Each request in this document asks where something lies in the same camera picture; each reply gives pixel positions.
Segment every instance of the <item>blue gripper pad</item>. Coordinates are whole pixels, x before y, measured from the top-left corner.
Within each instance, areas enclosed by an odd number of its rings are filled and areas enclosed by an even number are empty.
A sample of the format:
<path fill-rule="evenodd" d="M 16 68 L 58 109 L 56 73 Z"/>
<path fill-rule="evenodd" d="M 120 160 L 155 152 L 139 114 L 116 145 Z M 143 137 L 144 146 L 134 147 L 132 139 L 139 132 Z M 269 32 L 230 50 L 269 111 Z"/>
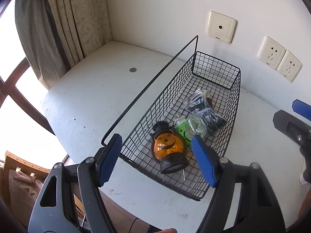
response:
<path fill-rule="evenodd" d="M 119 134 L 114 134 L 96 162 L 96 167 L 99 167 L 97 180 L 99 187 L 109 180 L 121 149 L 122 137 Z"/>
<path fill-rule="evenodd" d="M 218 154 L 213 148 L 207 146 L 199 135 L 192 138 L 191 148 L 205 182 L 209 183 L 211 187 L 216 187 L 219 180 L 219 174 L 217 174 Z"/>
<path fill-rule="evenodd" d="M 293 111 L 311 121 L 311 106 L 301 100 L 294 100 L 292 104 Z"/>

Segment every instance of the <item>pumpkin lantern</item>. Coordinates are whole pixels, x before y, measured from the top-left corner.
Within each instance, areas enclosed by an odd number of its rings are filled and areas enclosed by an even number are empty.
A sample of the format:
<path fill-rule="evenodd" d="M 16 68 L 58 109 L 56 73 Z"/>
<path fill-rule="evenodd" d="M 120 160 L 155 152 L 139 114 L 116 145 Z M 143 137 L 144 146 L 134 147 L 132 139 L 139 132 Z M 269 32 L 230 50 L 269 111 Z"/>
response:
<path fill-rule="evenodd" d="M 167 121 L 158 121 L 152 127 L 155 133 L 152 138 L 151 155 L 158 164 L 162 174 L 170 174 L 189 165 L 185 154 L 187 145 L 174 127 L 169 126 Z"/>

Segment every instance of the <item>wall outlet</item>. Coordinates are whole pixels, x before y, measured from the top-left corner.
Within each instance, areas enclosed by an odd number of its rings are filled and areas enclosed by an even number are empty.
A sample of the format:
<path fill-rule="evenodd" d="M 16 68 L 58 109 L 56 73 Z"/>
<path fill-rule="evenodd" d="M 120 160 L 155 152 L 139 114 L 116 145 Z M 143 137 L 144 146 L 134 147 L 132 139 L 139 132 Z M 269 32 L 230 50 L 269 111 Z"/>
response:
<path fill-rule="evenodd" d="M 211 11 L 206 28 L 207 35 L 231 43 L 236 27 L 236 20 Z"/>
<path fill-rule="evenodd" d="M 287 50 L 277 70 L 292 82 L 302 67 L 301 62 Z"/>
<path fill-rule="evenodd" d="M 277 69 L 284 57 L 286 50 L 280 44 L 275 42 L 269 37 L 265 37 L 265 41 L 259 51 L 258 58 L 271 66 L 273 69 Z"/>

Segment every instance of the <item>wire mesh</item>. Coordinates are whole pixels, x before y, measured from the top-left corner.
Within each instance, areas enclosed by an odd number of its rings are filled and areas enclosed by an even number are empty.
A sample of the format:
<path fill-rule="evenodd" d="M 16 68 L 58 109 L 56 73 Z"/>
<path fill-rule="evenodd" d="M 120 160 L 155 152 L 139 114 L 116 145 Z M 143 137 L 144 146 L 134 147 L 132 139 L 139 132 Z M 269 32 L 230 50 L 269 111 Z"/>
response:
<path fill-rule="evenodd" d="M 184 172 L 168 175 L 160 173 L 160 166 L 152 159 L 150 132 L 152 124 L 167 120 L 170 125 L 180 116 L 190 113 L 183 100 L 196 89 L 208 90 L 214 110 L 227 119 L 227 124 L 215 136 L 206 135 L 205 142 L 223 156 L 233 130 L 240 92 L 240 69 L 202 52 L 194 53 L 165 87 L 123 144 L 120 157 L 160 184 L 194 200 L 206 194 L 209 184 L 203 179 L 192 151 L 186 154 L 189 166 Z"/>

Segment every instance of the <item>white desk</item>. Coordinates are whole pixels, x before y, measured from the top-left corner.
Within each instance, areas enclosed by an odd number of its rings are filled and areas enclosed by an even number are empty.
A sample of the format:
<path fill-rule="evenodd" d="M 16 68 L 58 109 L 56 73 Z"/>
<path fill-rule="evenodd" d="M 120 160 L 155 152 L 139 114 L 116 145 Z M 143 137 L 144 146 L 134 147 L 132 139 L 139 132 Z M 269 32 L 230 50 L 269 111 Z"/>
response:
<path fill-rule="evenodd" d="M 71 69 L 42 101 L 56 136 L 79 163 L 93 156 L 109 127 L 143 87 L 171 58 L 135 46 L 109 42 Z M 174 61 L 114 130 L 123 140 L 184 62 Z M 135 73 L 129 69 L 136 67 Z M 308 186 L 301 186 L 303 157 L 299 147 L 273 127 L 277 110 L 241 89 L 237 118 L 226 152 L 232 162 L 258 162 L 280 203 L 286 226 L 298 215 Z M 227 227 L 235 219 L 237 184 Z M 200 201 L 188 199 L 151 180 L 118 159 L 101 190 L 133 215 L 158 228 L 195 232 L 208 208 L 213 189 Z"/>

